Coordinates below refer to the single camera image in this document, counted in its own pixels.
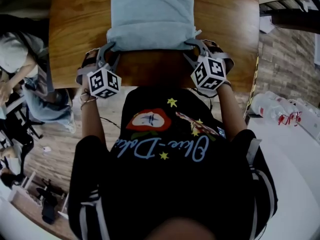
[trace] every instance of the folded cloth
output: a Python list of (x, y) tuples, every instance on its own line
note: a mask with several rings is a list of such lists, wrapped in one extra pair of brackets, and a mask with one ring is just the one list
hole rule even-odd
[(196, 37), (194, 0), (111, 0), (112, 51), (190, 50)]

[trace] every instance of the wrist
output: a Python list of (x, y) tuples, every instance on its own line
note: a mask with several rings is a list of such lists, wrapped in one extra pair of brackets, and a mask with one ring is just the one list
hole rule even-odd
[(216, 92), (218, 93), (222, 93), (222, 92), (226, 92), (228, 90), (231, 90), (232, 91), (232, 88), (231, 88), (231, 84), (229, 82), (224, 82), (223, 84), (221, 84), (217, 89), (216, 89)]
[(91, 94), (88, 92), (87, 89), (85, 89), (84, 93), (81, 94), (80, 100), (81, 100), (81, 110), (83, 106), (87, 104), (95, 104), (95, 106), (97, 105), (96, 103), (97, 97), (91, 96)]
[(92, 96), (91, 93), (90, 93), (90, 89), (89, 87), (88, 88), (85, 88), (84, 86), (82, 87), (82, 93), (80, 95), (80, 100), (81, 100), (81, 103), (83, 102), (86, 102), (90, 99), (96, 99), (96, 97)]
[(16, 85), (14, 82), (11, 81), (12, 79), (10, 79), (8, 82), (6, 82), (9, 90), (11, 91)]
[(84, 91), (85, 89), (90, 90), (89, 80), (86, 74), (82, 76), (82, 90)]

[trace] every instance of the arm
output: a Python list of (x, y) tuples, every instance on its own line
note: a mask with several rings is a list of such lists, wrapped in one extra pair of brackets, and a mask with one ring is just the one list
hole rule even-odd
[(146, 240), (216, 240), (213, 233), (188, 218), (170, 218), (154, 229)]
[(227, 139), (231, 141), (239, 132), (247, 129), (247, 125), (231, 87), (227, 84), (222, 84), (217, 89), (217, 93), (220, 100), (225, 133)]
[[(86, 59), (97, 56), (97, 51), (91, 51)], [(88, 77), (83, 75), (82, 77), (82, 93), (85, 90), (90, 90)], [(97, 101), (91, 101), (84, 103), (84, 101), (92, 100), (93, 97), (90, 95), (84, 95), (81, 97), (82, 101), (82, 138), (93, 135), (97, 136), (103, 144), (106, 143), (104, 128), (101, 123)]]
[(12, 90), (22, 79), (24, 79), (37, 65), (37, 62), (30, 53), (27, 54), (25, 62), (20, 70), (8, 82), (8, 86)]
[(0, 106), (4, 105), (10, 97), (12, 89), (24, 79), (37, 65), (30, 53), (27, 54), (26, 59), (20, 70), (8, 82), (0, 82)]
[(15, 153), (14, 147), (9, 146), (2, 151), (0, 151), (0, 159), (4, 159), (4, 157), (7, 158), (17, 158), (17, 155)]

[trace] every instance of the light blue jeans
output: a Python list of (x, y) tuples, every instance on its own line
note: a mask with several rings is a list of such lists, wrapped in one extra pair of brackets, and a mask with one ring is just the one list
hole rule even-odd
[[(37, 86), (38, 76), (25, 78), (24, 81), (26, 84), (35, 88)], [(22, 91), (28, 108), (35, 119), (45, 123), (57, 122), (64, 126), (70, 123), (71, 107), (67, 105), (68, 94), (66, 90), (59, 90), (57, 103), (49, 103), (43, 100), (24, 86), (22, 87)]]

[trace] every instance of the white stripe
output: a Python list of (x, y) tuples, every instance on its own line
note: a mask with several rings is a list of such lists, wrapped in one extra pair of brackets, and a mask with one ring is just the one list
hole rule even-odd
[(261, 171), (261, 170), (256, 170), (256, 172), (262, 177), (264, 180), (264, 183), (268, 189), (269, 192), (269, 198), (270, 198), (270, 215), (269, 215), (269, 220), (272, 218), (274, 215), (275, 211), (275, 196), (274, 196), (274, 190), (272, 189), (271, 183), (267, 177), (267, 175)]
[(96, 209), (96, 213), (97, 213), (97, 216), (98, 216), (101, 238), (102, 238), (102, 240), (110, 240), (109, 232), (108, 232), (108, 229), (107, 229), (107, 224), (106, 224), (106, 221), (105, 221), (104, 210), (103, 210), (103, 207), (102, 207), (101, 197), (97, 201), (95, 209)]
[(252, 178), (254, 181), (258, 181), (259, 180), (259, 176), (257, 174), (255, 174), (254, 172), (252, 173)]
[(92, 194), (92, 195), (89, 196), (90, 199), (92, 199), (92, 198), (98, 198), (98, 197), (99, 197), (99, 194), (98, 194), (98, 193)]
[(96, 203), (97, 203), (97, 201), (90, 201), (90, 202), (82, 202), (81, 204), (83, 206), (92, 206), (92, 207), (94, 207), (94, 206), (96, 206)]
[(251, 140), (248, 152), (246, 154), (246, 159), (249, 165), (253, 165), (261, 141), (261, 139), (257, 138), (253, 138)]
[(80, 209), (79, 220), (80, 220), (80, 229), (81, 229), (82, 240), (87, 240), (88, 239), (88, 226), (87, 226), (87, 214), (86, 214), (86, 207), (85, 206), (82, 206)]
[(258, 222), (258, 214), (257, 214), (257, 202), (256, 198), (254, 198), (254, 211), (253, 211), (253, 219), (252, 219), (252, 229), (249, 240), (254, 240), (257, 232), (257, 222)]

